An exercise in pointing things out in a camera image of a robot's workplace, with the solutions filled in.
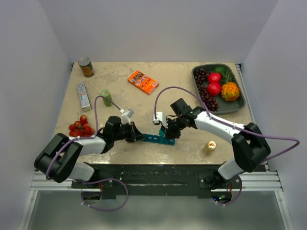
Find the clear pill bottle yellow capsules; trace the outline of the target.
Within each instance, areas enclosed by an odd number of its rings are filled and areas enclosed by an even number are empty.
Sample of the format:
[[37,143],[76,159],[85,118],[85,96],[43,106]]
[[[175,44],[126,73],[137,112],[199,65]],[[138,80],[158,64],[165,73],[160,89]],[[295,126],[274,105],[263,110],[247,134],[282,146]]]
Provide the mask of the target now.
[[205,155],[211,155],[216,149],[216,143],[214,141],[209,141],[203,148],[203,153]]

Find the teal weekly pill organizer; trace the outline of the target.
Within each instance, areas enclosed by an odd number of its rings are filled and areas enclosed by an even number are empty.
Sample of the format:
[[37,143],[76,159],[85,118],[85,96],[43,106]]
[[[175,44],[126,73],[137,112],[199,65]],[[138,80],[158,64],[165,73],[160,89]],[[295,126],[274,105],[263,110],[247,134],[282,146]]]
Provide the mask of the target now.
[[159,135],[153,135],[153,134],[144,134],[145,139],[144,142],[150,142],[155,144],[164,144],[164,145],[170,145],[173,146],[175,144],[175,140],[172,139],[166,139],[165,133],[162,129],[159,130]]

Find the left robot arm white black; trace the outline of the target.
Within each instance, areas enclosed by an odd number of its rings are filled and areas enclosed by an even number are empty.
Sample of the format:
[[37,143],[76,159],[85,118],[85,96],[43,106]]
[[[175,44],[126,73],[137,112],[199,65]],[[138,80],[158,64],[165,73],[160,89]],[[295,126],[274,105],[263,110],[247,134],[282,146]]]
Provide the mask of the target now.
[[96,136],[70,138],[62,133],[56,134],[46,145],[34,162],[35,169],[44,173],[46,179],[62,183],[66,179],[82,180],[89,188],[99,184],[99,176],[88,163],[79,163],[81,155],[106,153],[114,147],[115,141],[128,143],[145,140],[134,122],[122,123],[120,117],[111,116]]

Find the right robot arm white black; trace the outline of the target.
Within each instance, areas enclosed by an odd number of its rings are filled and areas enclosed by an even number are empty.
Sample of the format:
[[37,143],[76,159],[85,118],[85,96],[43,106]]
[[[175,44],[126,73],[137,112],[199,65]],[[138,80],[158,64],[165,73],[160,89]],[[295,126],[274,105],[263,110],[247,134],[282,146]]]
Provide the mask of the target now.
[[171,104],[175,118],[167,118],[162,112],[153,116],[154,124],[161,124],[165,138],[179,138],[181,130],[192,127],[216,135],[232,145],[234,158],[223,163],[217,170],[214,184],[225,188],[231,178],[244,172],[252,172],[271,153],[271,149],[254,123],[231,123],[208,113],[202,107],[192,109],[180,98]]

